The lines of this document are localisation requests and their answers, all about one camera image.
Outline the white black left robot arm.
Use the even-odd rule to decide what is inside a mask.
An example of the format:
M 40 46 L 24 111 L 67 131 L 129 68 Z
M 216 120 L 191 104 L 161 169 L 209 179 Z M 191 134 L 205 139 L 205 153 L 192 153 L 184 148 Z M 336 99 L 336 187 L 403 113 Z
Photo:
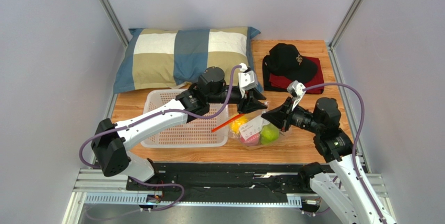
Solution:
M 221 68 L 209 67 L 188 89 L 157 109 L 117 123 L 109 118 L 100 121 L 93 137 L 86 141 L 98 162 L 95 167 L 105 177 L 123 174 L 145 182 L 155 170 L 148 159 L 131 152 L 142 141 L 196 119 L 213 119 L 229 104 L 235 104 L 241 114 L 266 109 L 266 97 L 258 90 L 256 73 L 241 63 L 232 68 L 231 79 L 237 70 L 240 73 L 236 86 L 232 80 L 225 81 Z

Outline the clear zip top bag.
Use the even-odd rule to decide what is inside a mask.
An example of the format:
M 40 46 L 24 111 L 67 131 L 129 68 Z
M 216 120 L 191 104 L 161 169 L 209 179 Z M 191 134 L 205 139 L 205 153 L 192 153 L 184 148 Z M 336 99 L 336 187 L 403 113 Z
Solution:
M 261 118 L 261 114 L 268 112 L 268 111 L 269 111 L 269 108 L 267 108 L 265 110 L 258 110 L 258 111 L 255 111 L 255 112 L 252 112 L 249 114 L 244 114 L 249 119 L 249 121 L 240 127 L 239 135 L 235 135 L 230 130 L 230 123 L 231 123 L 232 119 L 235 116 L 239 115 L 239 113 L 230 115 L 227 120 L 223 121 L 223 123 L 217 124 L 217 126 L 214 127 L 211 130 L 211 132 L 212 133 L 225 133 L 228 136 L 228 138 L 235 139 L 241 144 L 241 142 L 240 142 L 241 135 L 244 138 L 248 138 L 248 137 L 252 136 L 253 134 L 260 133 L 260 131 L 264 125 L 271 124 L 267 120 Z M 291 131 L 283 132 L 280 129 L 279 129 L 279 131 L 280 131 L 279 138 L 276 141 L 270 143 L 269 145 L 261 145 L 260 142 L 256 146 L 245 146 L 243 144 L 241 144 L 241 145 L 247 150 L 255 150 L 255 149 L 268 147 L 268 146 L 272 146 L 272 145 L 281 143 L 282 141 L 284 141 L 286 138 L 288 138 L 291 135 Z

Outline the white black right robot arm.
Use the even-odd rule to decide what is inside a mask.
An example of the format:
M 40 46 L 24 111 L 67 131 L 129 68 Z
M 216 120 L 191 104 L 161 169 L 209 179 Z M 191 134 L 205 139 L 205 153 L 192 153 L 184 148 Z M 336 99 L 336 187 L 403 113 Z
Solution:
M 295 126 L 314 133 L 316 150 L 345 190 L 341 191 L 317 162 L 301 167 L 298 186 L 317 193 L 342 223 L 395 223 L 359 165 L 352 141 L 339 126 L 341 113 L 336 100 L 318 99 L 313 112 L 298 106 L 296 101 L 288 97 L 281 106 L 261 117 L 283 132 Z

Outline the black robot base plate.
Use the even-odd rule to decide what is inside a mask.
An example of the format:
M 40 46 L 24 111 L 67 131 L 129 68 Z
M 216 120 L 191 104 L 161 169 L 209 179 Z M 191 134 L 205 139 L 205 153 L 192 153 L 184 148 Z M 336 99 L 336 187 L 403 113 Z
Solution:
M 180 190 L 184 182 L 191 187 L 234 187 L 246 188 L 257 186 L 273 190 L 282 182 L 311 191 L 308 187 L 300 188 L 299 175 L 301 164 L 266 164 L 266 163 L 166 163 L 153 164 L 155 175 L 148 180 L 150 184 L 168 184 Z

